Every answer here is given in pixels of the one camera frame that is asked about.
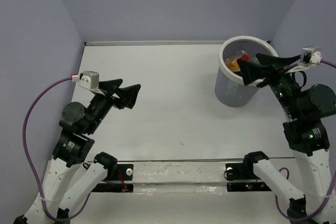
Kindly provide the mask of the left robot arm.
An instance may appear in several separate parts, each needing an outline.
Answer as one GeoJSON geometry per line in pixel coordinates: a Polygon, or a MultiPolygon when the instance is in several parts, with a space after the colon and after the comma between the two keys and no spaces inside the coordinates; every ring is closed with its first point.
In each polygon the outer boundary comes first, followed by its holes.
{"type": "Polygon", "coordinates": [[[85,73],[60,79],[40,93],[29,107],[22,128],[25,156],[33,172],[38,194],[29,210],[16,217],[15,223],[70,223],[84,210],[92,190],[102,181],[111,179],[118,171],[118,161],[106,152],[97,154],[85,173],[72,186],[70,182],[81,168],[94,145],[92,135],[111,108],[132,109],[141,89],[140,84],[121,87],[122,79],[99,81],[85,73]],[[61,134],[52,152],[49,168],[40,179],[27,146],[27,124],[30,114],[53,87],[63,82],[77,82],[94,94],[88,106],[70,102],[62,110],[61,134]]]}

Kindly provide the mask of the red cap plastic bottle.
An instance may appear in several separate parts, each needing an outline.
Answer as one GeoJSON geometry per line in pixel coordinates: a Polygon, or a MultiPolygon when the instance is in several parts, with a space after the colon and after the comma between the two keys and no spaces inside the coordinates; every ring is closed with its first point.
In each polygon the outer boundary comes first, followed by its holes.
{"type": "Polygon", "coordinates": [[[242,60],[249,60],[250,59],[249,55],[244,50],[236,51],[235,55],[238,59],[242,59],[242,60]]]}

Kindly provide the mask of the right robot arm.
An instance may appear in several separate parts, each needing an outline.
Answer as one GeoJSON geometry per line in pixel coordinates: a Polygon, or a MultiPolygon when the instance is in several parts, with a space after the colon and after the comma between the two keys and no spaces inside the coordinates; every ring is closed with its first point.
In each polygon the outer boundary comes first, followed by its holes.
{"type": "Polygon", "coordinates": [[[257,54],[257,62],[238,59],[243,83],[270,87],[287,121],[283,131],[297,162],[303,189],[283,177],[263,152],[245,155],[241,171],[248,178],[261,179],[276,199],[289,203],[284,218],[291,223],[335,223],[335,174],[329,165],[329,138],[322,119],[335,115],[335,93],[324,85],[304,89],[296,81],[323,62],[319,51],[306,51],[290,58],[257,54]]]}

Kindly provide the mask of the orange drink bottle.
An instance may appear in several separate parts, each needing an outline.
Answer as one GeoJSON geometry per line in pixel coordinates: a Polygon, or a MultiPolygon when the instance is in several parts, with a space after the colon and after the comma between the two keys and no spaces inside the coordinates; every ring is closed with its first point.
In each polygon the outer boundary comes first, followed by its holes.
{"type": "Polygon", "coordinates": [[[225,59],[225,65],[231,72],[240,72],[239,65],[237,63],[238,57],[232,55],[225,59]]]}

